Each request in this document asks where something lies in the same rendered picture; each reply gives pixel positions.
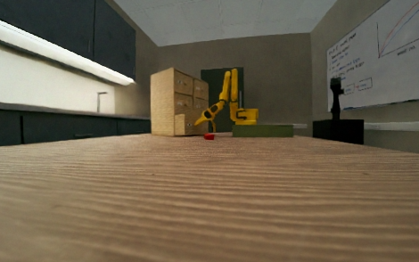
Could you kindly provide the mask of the tan wooden chest of drawers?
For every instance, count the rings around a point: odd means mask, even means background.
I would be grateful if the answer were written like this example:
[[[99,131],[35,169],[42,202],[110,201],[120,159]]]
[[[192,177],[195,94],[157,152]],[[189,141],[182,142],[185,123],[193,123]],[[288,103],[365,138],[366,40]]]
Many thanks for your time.
[[[208,86],[208,99],[193,95],[178,92],[175,90],[175,74],[174,70],[185,74],[192,79],[197,79]],[[194,97],[207,101],[209,108],[209,83],[195,78],[181,70],[171,68],[164,70],[157,74],[151,75],[151,120],[152,120],[152,135],[162,136],[180,136],[175,135],[175,93],[192,96],[193,98],[193,114],[194,115]]]

